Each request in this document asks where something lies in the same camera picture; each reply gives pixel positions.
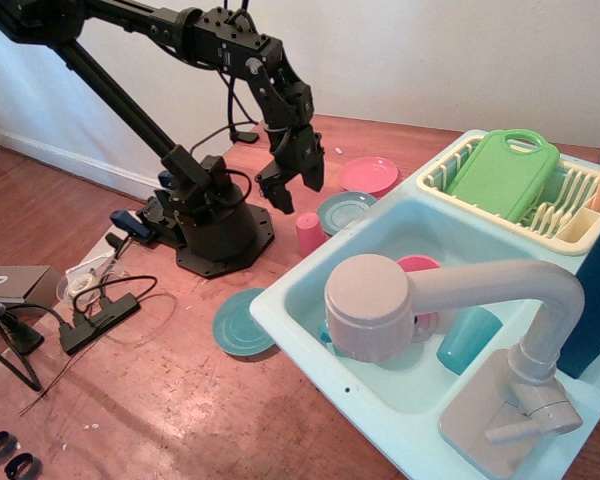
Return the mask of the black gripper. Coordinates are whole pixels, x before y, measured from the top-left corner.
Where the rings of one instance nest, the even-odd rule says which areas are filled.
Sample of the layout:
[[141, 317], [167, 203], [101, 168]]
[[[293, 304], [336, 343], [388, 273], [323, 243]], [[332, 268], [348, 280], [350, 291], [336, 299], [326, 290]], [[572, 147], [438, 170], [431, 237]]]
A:
[[261, 108], [270, 142], [272, 162], [256, 175], [261, 195], [283, 212], [294, 206], [286, 184], [299, 175], [303, 184], [319, 192], [324, 185], [324, 149], [314, 131], [311, 87], [286, 59], [279, 63], [252, 57], [246, 61], [249, 87]]

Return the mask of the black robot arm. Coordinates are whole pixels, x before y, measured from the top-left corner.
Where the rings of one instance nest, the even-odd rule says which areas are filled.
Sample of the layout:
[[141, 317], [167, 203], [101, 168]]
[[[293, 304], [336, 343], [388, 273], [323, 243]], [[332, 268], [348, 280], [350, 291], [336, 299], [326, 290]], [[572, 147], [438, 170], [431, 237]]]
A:
[[145, 35], [176, 59], [245, 81], [259, 105], [271, 162], [255, 178], [269, 205], [294, 210], [287, 184], [320, 190], [324, 150], [311, 124], [313, 98], [282, 42], [259, 32], [245, 9], [174, 11], [134, 1], [0, 1], [0, 31], [53, 50], [148, 146], [166, 170], [140, 210], [135, 234], [171, 246], [177, 264], [206, 278], [250, 267], [273, 241], [268, 211], [248, 202], [220, 156], [196, 160], [176, 144], [79, 44], [96, 18]]

